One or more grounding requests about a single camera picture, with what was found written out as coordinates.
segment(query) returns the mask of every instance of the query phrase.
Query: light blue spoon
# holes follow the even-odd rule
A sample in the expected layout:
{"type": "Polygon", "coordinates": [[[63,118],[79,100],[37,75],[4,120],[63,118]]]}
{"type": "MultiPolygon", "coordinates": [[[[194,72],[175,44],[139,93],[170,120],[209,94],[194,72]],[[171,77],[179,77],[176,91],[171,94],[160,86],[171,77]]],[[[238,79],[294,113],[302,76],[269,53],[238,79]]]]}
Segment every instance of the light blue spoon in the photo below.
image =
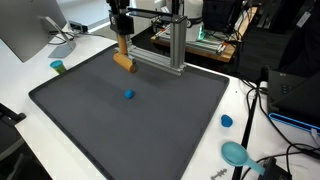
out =
{"type": "Polygon", "coordinates": [[[235,142],[226,142],[221,147],[222,158],[231,166],[249,166],[263,175],[265,168],[250,159],[247,150],[235,142]]]}

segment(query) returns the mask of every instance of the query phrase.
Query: monitor stand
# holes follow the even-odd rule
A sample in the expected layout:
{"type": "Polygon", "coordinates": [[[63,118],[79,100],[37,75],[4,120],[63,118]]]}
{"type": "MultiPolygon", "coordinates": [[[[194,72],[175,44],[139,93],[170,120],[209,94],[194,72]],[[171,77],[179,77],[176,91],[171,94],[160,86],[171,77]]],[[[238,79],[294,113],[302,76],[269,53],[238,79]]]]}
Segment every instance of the monitor stand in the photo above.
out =
{"type": "Polygon", "coordinates": [[[48,57],[49,58],[67,57],[76,48],[76,42],[70,41],[67,35],[50,17],[45,17],[44,20],[50,23],[59,32],[62,38],[66,41],[66,44],[56,47],[56,49],[48,57]]]}

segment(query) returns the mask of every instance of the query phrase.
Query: gray mat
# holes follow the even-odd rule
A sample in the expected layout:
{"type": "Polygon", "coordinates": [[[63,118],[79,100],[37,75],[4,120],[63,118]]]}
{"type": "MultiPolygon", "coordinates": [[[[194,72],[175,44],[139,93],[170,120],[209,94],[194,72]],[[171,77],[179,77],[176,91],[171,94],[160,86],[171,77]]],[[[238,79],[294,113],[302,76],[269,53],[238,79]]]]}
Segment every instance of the gray mat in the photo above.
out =
{"type": "Polygon", "coordinates": [[[180,179],[229,79],[191,67],[177,77],[141,63],[130,74],[112,55],[99,53],[31,99],[106,178],[180,179]]]}

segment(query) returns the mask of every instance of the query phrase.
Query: white table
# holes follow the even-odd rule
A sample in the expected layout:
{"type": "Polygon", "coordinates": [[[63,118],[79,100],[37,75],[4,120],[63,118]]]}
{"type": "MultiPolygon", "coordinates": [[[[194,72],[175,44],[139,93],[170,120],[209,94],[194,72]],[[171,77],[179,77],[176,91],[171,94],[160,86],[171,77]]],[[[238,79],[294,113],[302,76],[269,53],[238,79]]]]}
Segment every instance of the white table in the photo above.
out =
{"type": "MultiPolygon", "coordinates": [[[[267,87],[267,83],[262,82],[261,87],[267,87]]],[[[261,102],[263,109],[267,112],[267,97],[265,95],[262,95],[261,102]]],[[[317,147],[310,133],[277,121],[273,122],[291,142],[317,147]]],[[[288,146],[289,144],[272,127],[271,123],[260,109],[259,103],[257,103],[247,148],[250,157],[256,161],[267,156],[283,154],[286,152],[288,146]]],[[[295,148],[290,149],[290,152],[296,151],[295,148]]],[[[285,156],[276,159],[277,165],[287,171],[285,156]]],[[[303,154],[298,154],[290,155],[289,162],[293,180],[319,179],[320,161],[303,154]]],[[[251,170],[245,179],[257,178],[258,174],[251,170]]]]}
{"type": "MultiPolygon", "coordinates": [[[[75,41],[76,49],[63,59],[67,69],[116,43],[94,36],[82,36],[75,41]]],[[[16,128],[53,179],[105,179],[28,96],[29,91],[57,75],[49,66],[54,59],[47,58],[53,49],[54,46],[48,45],[32,59],[21,63],[0,43],[0,102],[27,115],[16,128]]],[[[248,118],[245,95],[249,89],[240,80],[229,78],[230,84],[182,177],[184,180],[208,180],[224,168],[228,172],[221,179],[232,177],[234,168],[221,158],[220,147],[230,140],[241,142],[248,118]],[[233,118],[230,128],[222,127],[220,117],[223,114],[233,118]]]]}

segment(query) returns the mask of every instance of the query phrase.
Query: blue ball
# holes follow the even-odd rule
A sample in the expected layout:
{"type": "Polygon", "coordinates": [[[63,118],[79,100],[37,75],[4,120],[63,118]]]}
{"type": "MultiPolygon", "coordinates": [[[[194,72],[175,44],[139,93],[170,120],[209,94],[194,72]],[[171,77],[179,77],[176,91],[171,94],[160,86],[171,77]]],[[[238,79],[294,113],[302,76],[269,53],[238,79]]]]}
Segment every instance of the blue ball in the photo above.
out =
{"type": "Polygon", "coordinates": [[[131,99],[133,96],[134,96],[134,92],[132,90],[126,90],[126,92],[124,93],[124,96],[127,98],[127,99],[131,99]]]}
{"type": "Polygon", "coordinates": [[[221,124],[223,127],[230,127],[233,124],[233,120],[228,115],[223,115],[221,117],[221,124]]]}

